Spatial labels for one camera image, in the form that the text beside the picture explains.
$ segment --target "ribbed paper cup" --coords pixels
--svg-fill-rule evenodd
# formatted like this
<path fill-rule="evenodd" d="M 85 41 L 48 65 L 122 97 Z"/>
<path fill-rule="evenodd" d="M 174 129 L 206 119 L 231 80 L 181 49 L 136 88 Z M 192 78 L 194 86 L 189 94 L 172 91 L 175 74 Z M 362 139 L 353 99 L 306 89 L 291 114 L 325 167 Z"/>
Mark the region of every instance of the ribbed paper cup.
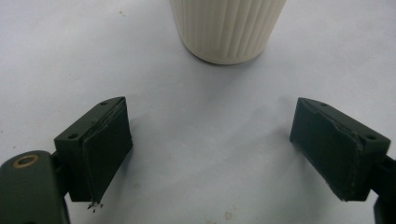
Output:
<path fill-rule="evenodd" d="M 186 48 L 210 63 L 243 63 L 264 50 L 286 0 L 171 0 Z"/>

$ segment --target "white table surface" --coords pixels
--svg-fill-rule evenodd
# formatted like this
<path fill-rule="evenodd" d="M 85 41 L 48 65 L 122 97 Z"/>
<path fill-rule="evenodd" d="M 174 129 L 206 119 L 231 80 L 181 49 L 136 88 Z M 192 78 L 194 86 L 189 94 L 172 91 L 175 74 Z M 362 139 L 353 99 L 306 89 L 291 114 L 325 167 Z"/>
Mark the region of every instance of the white table surface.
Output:
<path fill-rule="evenodd" d="M 183 47 L 169 1 L 0 1 L 0 163 L 126 96 L 134 153 L 96 213 L 66 196 L 73 224 L 374 223 L 376 195 L 340 202 L 289 134 L 303 96 L 395 140 L 395 86 L 394 0 L 289 0 L 233 66 Z"/>

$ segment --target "white cup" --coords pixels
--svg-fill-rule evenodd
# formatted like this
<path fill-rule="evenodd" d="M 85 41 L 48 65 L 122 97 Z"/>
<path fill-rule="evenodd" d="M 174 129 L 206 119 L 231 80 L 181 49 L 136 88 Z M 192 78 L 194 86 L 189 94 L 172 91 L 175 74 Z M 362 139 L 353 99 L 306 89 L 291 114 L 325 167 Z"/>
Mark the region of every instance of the white cup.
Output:
<path fill-rule="evenodd" d="M 171 0 L 186 48 L 210 63 L 257 57 L 286 0 Z"/>

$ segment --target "white background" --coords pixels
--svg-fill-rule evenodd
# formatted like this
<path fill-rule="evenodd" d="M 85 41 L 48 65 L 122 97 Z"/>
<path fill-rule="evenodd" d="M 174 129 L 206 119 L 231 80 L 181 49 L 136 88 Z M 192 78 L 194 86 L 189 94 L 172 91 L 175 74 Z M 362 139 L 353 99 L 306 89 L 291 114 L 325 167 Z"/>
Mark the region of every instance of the white background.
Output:
<path fill-rule="evenodd" d="M 96 213 L 66 196 L 73 224 L 374 223 L 376 195 L 340 202 L 289 134 L 303 96 L 396 139 L 395 71 L 394 0 L 289 0 L 233 66 L 183 47 L 169 1 L 1 0 L 0 163 L 124 95 L 134 153 Z"/>

